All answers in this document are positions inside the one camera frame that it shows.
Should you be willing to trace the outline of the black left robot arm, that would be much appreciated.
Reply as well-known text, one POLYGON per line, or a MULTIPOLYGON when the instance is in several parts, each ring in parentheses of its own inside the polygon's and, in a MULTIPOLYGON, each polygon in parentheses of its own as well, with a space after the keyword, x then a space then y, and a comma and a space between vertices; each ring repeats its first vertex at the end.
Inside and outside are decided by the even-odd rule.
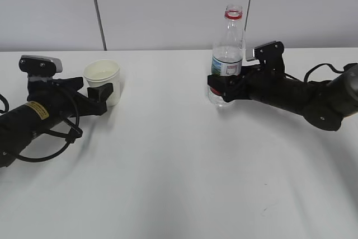
POLYGON ((1 115, 1 167, 8 167, 15 160, 48 161, 81 138, 80 118, 106 113, 106 101, 114 91, 112 83, 105 83, 89 87, 87 95, 83 95, 79 93, 83 85, 82 77, 28 82, 27 103, 1 115), (63 138, 65 145, 42 158, 21 155, 34 139, 43 134, 63 138))

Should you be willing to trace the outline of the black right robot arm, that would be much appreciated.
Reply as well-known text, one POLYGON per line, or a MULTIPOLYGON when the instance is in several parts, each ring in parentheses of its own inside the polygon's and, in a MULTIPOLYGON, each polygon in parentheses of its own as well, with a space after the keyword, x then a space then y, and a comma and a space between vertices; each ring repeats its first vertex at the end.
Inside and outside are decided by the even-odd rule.
POLYGON ((225 102, 252 100, 302 116, 318 129, 337 131, 344 118, 357 113, 357 63, 344 66, 333 80, 303 81, 266 65, 244 66, 237 76, 208 76, 208 86, 225 102))

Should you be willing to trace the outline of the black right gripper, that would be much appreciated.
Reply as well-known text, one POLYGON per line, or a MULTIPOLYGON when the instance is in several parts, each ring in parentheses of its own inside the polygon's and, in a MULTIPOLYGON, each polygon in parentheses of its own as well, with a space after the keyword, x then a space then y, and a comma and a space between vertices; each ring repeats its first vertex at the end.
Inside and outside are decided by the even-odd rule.
POLYGON ((268 88, 284 77, 285 65, 282 59, 266 64, 247 65, 241 68, 239 76, 207 76, 209 88, 226 102, 249 100, 254 90, 268 88))

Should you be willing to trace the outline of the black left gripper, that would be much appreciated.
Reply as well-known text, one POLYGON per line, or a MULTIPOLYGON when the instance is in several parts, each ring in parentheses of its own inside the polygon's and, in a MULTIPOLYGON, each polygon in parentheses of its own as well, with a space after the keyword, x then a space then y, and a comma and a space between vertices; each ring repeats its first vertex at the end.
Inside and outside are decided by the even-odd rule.
POLYGON ((87 95, 79 90, 84 86, 82 77, 67 79, 28 80, 28 101, 44 105, 49 113, 62 115, 100 116, 107 112, 106 101, 114 91, 112 83, 88 87, 87 95))

